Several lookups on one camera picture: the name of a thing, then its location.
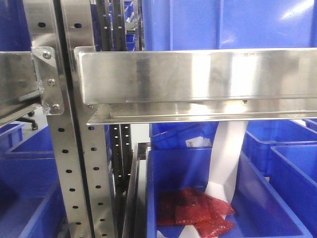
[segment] blue plastic bin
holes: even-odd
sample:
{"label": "blue plastic bin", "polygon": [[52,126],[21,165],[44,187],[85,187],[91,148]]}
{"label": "blue plastic bin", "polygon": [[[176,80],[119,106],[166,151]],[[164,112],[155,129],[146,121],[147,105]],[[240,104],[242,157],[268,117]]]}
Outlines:
{"label": "blue plastic bin", "polygon": [[4,154],[5,158],[54,158],[53,143],[48,126]]}
{"label": "blue plastic bin", "polygon": [[276,146],[270,183],[317,237],[317,145]]}
{"label": "blue plastic bin", "polygon": [[56,238],[65,217],[55,160],[0,160],[0,237]]}
{"label": "blue plastic bin", "polygon": [[[206,148],[149,152],[147,238],[156,238],[157,230],[167,238],[179,237],[182,226],[156,226],[158,195],[188,186],[205,190],[210,155],[211,149]],[[235,226],[222,238],[312,237],[245,155],[240,158],[231,204],[236,214],[226,219],[234,222]]]}
{"label": "blue plastic bin", "polygon": [[179,149],[192,147],[190,140],[207,138],[213,144],[218,122],[174,122],[150,124],[152,149]]}
{"label": "blue plastic bin", "polygon": [[24,123],[11,123],[0,128],[0,157],[22,139]]}
{"label": "blue plastic bin", "polygon": [[124,21],[128,21],[128,18],[132,16],[134,12],[133,1],[124,1]]}
{"label": "blue plastic bin", "polygon": [[127,51],[135,51],[135,42],[127,42]]}
{"label": "blue plastic bin", "polygon": [[317,119],[305,119],[303,121],[309,129],[317,131]]}
{"label": "blue plastic bin", "polygon": [[315,5],[313,0],[144,1],[146,50],[315,47]]}
{"label": "blue plastic bin", "polygon": [[135,42],[135,34],[126,34],[127,43]]}
{"label": "blue plastic bin", "polygon": [[291,120],[250,121],[242,151],[265,175],[272,171],[272,146],[317,143],[317,133]]}

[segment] chair leg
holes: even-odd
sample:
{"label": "chair leg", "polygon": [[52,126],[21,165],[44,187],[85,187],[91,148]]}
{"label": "chair leg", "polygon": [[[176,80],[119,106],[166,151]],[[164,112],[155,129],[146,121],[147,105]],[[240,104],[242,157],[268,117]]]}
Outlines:
{"label": "chair leg", "polygon": [[31,123],[32,124],[32,130],[37,130],[39,128],[38,124],[36,123],[36,121],[34,119],[22,117],[22,118],[17,119],[17,121]]}

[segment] white paper strip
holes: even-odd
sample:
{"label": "white paper strip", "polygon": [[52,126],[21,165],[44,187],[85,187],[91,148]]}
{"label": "white paper strip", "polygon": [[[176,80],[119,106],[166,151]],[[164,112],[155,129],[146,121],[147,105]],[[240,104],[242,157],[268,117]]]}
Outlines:
{"label": "white paper strip", "polygon": [[[231,203],[248,121],[221,121],[214,137],[209,182],[205,193]],[[194,226],[185,226],[179,238],[199,238]]]}

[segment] screw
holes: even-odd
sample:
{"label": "screw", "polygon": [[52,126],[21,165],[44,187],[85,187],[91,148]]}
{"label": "screw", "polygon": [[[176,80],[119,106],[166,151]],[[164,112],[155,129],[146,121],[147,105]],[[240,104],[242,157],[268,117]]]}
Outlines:
{"label": "screw", "polygon": [[46,58],[47,60],[49,60],[52,57],[52,55],[48,51],[43,51],[43,57]]}
{"label": "screw", "polygon": [[49,86],[55,86],[55,79],[50,78],[50,79],[48,80],[48,85],[49,85]]}
{"label": "screw", "polygon": [[54,105],[52,106],[52,110],[53,110],[53,111],[58,111],[58,110],[59,110],[59,104],[54,104]]}

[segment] metal shelf rack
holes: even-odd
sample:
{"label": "metal shelf rack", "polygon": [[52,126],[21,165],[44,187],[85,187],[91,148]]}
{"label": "metal shelf rack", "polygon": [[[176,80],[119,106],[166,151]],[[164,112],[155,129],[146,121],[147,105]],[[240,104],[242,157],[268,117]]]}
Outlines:
{"label": "metal shelf rack", "polygon": [[[126,26],[138,32],[142,49],[141,11],[131,28],[123,0],[23,3],[32,51],[0,53],[0,125],[42,105],[72,238],[121,237],[118,227],[130,237],[131,214],[118,214],[125,189],[115,192],[112,178],[133,175],[128,209],[138,169],[138,159],[124,162],[129,123],[317,117],[314,48],[107,52],[126,50]],[[141,1],[135,5],[140,10]],[[104,124],[118,131],[117,165],[107,156]]]}

